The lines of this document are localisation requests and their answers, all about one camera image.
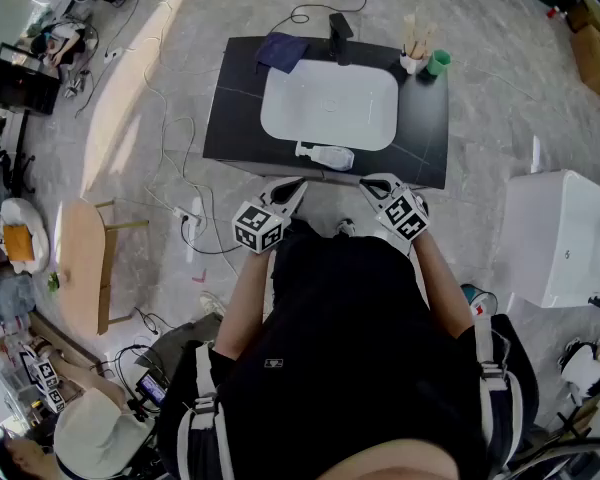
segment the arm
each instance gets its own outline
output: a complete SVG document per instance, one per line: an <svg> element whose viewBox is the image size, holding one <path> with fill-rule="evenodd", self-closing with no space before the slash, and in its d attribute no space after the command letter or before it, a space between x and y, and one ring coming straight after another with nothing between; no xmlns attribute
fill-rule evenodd
<svg viewBox="0 0 600 480"><path fill-rule="evenodd" d="M53 56L53 67L58 67L60 61L62 60L62 56L67 53L73 46L80 41L80 34L74 32L73 35L67 40L62 49Z"/></svg>
<svg viewBox="0 0 600 480"><path fill-rule="evenodd" d="M270 256L271 250L247 256L213 347L218 354L238 359L262 327Z"/></svg>
<svg viewBox="0 0 600 480"><path fill-rule="evenodd" d="M107 379L103 379L92 371L67 363L57 353L52 354L49 357L49 360L59 375L75 382L85 391L91 388L97 389L106 395L120 409L125 406L125 392L117 384L114 384Z"/></svg>
<svg viewBox="0 0 600 480"><path fill-rule="evenodd" d="M429 306L438 323L454 338L473 325L467 299L429 231L414 241Z"/></svg>

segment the white bottle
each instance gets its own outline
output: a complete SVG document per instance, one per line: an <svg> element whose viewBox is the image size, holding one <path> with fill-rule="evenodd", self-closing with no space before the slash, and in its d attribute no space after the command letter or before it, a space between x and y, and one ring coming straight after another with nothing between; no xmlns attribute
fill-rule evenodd
<svg viewBox="0 0 600 480"><path fill-rule="evenodd" d="M296 156L308 156L314 162L336 171L348 171L353 166L355 155L353 151L340 146L314 146L312 148L303 148L302 142L296 145Z"/></svg>

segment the black countertop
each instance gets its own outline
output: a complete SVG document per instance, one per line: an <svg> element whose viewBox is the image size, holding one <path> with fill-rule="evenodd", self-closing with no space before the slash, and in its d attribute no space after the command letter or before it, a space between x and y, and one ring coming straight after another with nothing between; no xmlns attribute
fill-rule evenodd
<svg viewBox="0 0 600 480"><path fill-rule="evenodd" d="M378 172L391 172L406 183L444 188L449 136L449 96L447 75L431 79L426 70L409 76L399 63L400 51L351 41L352 64L383 69L398 82L398 123L392 144L380 151L350 148L355 153L351 170L332 171L309 157L296 157L296 143L271 137L262 128L260 111L269 68L258 66L255 54L263 37L233 37L220 69L203 156L242 166L248 162L315 171L315 178L350 181ZM304 59L333 61L328 41L315 37L309 41ZM313 146L303 142L303 146ZM272 169L258 174L285 174Z"/></svg>

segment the green cup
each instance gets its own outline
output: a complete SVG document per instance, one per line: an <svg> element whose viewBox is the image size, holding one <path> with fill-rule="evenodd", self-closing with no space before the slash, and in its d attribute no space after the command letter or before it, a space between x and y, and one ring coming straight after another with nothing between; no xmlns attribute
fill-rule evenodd
<svg viewBox="0 0 600 480"><path fill-rule="evenodd" d="M445 72L451 64L451 54L444 50L434 50L433 55L429 58L427 71L432 76L438 76Z"/></svg>

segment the small screen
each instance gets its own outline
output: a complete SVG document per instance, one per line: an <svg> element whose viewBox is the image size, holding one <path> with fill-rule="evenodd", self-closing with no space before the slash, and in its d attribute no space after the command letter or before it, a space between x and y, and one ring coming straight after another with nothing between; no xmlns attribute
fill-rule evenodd
<svg viewBox="0 0 600 480"><path fill-rule="evenodd" d="M149 397L156 405L162 404L166 392L163 389L163 387L160 384L158 384L158 382L151 375L147 374L144 377L142 377L138 384L142 386L142 389L146 391L147 395L149 395Z"/></svg>

